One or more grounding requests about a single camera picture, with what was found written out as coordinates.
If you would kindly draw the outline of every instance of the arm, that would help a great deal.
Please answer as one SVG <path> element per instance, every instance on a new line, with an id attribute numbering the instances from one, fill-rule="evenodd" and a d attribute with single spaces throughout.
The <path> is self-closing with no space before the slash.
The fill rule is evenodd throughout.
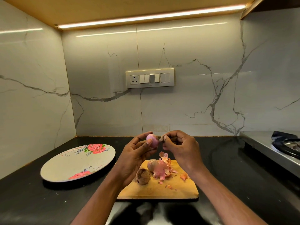
<path id="1" fill-rule="evenodd" d="M 118 161 L 71 225 L 104 225 L 120 191 L 135 177 L 141 164 L 156 152 L 146 132 L 134 137 L 123 149 Z"/>
<path id="2" fill-rule="evenodd" d="M 178 164 L 208 197 L 225 225 L 266 225 L 208 171 L 195 138 L 179 130 L 162 137 L 163 149 L 174 154 Z"/>

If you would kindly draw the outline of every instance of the black countertop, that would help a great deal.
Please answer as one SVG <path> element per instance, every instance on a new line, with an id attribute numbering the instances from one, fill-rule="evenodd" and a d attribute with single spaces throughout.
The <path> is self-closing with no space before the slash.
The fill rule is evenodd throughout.
<path id="1" fill-rule="evenodd" d="M 70 224 L 115 159 L 88 177 L 62 184 L 43 181 L 40 169 L 53 156 L 86 144 L 104 143 L 116 158 L 131 137 L 77 137 L 0 180 L 0 224 Z M 196 137 L 210 172 L 268 224 L 300 224 L 300 180 L 238 137 Z M 159 158 L 158 150 L 153 158 Z M 119 224 L 182 224 L 188 215 L 199 224 L 222 224 L 199 190 L 197 202 L 116 202 L 108 219 Z"/>

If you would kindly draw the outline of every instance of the unpeeled onion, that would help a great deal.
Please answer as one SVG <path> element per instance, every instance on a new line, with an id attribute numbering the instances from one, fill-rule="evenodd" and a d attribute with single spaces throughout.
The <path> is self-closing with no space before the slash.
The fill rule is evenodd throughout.
<path id="1" fill-rule="evenodd" d="M 150 181 L 150 172 L 147 169 L 139 169 L 135 175 L 137 182 L 140 185 L 146 185 Z"/>
<path id="2" fill-rule="evenodd" d="M 152 143 L 150 145 L 150 147 L 153 149 L 153 148 L 156 148 L 159 144 L 159 140 L 158 140 L 158 137 L 155 136 L 154 134 L 149 134 L 147 137 L 146 137 L 146 140 L 148 139 L 152 139 Z"/>
<path id="3" fill-rule="evenodd" d="M 158 165 L 158 161 L 156 159 L 149 160 L 147 167 L 150 172 L 154 171 L 154 168 Z"/>

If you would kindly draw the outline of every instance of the plate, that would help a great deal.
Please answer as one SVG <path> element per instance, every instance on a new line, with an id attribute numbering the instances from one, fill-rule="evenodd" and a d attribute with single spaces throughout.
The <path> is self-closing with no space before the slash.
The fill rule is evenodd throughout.
<path id="1" fill-rule="evenodd" d="M 114 157 L 115 149 L 110 145 L 83 145 L 54 156 L 44 164 L 40 175 L 51 182 L 72 181 L 101 170 Z"/>

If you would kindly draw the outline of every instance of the wooden cutting board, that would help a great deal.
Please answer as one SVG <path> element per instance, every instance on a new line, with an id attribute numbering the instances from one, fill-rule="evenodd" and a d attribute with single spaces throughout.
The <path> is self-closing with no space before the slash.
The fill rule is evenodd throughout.
<path id="1" fill-rule="evenodd" d="M 146 160 L 142 163 L 141 168 L 147 168 Z M 196 199 L 199 196 L 195 183 L 188 178 L 183 181 L 180 174 L 184 173 L 176 160 L 172 160 L 171 167 L 178 172 L 172 173 L 167 177 L 163 184 L 160 185 L 159 180 L 151 176 L 151 180 L 146 185 L 137 183 L 136 178 L 126 186 L 118 196 L 118 200 L 132 199 Z"/>

